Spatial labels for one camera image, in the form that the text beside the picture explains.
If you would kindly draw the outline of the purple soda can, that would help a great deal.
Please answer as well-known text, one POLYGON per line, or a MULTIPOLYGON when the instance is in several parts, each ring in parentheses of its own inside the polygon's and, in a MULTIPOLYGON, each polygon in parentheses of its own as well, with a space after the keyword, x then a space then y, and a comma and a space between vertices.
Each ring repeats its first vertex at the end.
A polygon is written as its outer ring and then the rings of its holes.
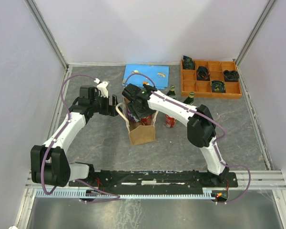
POLYGON ((129 107, 127 108, 127 115, 128 115, 128 119, 129 119, 130 122, 138 123, 138 122, 141 121, 140 119, 138 119, 138 118, 131 112, 131 110, 129 109, 129 107))

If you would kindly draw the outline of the red cola can front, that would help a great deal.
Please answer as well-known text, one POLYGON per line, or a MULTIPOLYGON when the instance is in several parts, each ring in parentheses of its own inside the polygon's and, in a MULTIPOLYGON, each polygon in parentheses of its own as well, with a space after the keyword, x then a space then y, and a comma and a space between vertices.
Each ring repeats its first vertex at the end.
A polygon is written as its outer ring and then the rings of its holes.
POLYGON ((153 117, 152 117, 152 115, 149 115, 147 117, 143 117, 141 119, 141 125, 148 126, 148 125, 152 125, 152 124, 153 124, 153 117))

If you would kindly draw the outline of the burlap canvas tote bag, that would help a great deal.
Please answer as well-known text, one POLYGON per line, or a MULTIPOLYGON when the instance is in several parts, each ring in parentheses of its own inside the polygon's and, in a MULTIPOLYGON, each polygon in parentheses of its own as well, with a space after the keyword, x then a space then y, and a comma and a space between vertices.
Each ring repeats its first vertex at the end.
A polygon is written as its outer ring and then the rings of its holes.
POLYGON ((130 101, 123 97, 123 101, 116 105, 116 111, 118 115, 125 121, 125 125, 128 131, 130 144, 132 146, 142 145, 156 140, 156 118, 158 111, 152 114, 151 124, 142 125, 141 121, 135 123, 132 122, 128 116, 128 103, 130 101))

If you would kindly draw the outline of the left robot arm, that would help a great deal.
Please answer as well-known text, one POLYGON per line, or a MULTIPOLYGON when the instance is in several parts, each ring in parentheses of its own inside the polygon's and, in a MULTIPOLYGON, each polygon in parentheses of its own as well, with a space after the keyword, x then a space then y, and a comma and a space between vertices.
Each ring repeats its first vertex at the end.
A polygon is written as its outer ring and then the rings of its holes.
POLYGON ((116 95, 109 96, 107 81, 97 86, 80 87, 79 96, 68 107, 68 112, 56 132, 41 146, 31 149, 31 179, 34 183, 64 187, 79 179, 85 186, 95 183, 92 165, 69 163, 67 151, 76 135, 95 113, 116 116, 116 95))

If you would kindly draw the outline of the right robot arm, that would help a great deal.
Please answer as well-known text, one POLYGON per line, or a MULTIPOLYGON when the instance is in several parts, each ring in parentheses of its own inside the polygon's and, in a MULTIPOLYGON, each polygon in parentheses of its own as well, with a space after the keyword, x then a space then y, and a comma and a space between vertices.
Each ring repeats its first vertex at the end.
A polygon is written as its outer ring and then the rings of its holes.
POLYGON ((213 120, 208 107, 181 103, 146 84, 143 89, 129 84, 122 95, 129 101, 127 106, 136 118, 158 111, 182 123, 187 130, 188 141, 204 156, 210 183, 219 187, 226 182, 229 167, 220 154, 215 131, 221 126, 213 120))

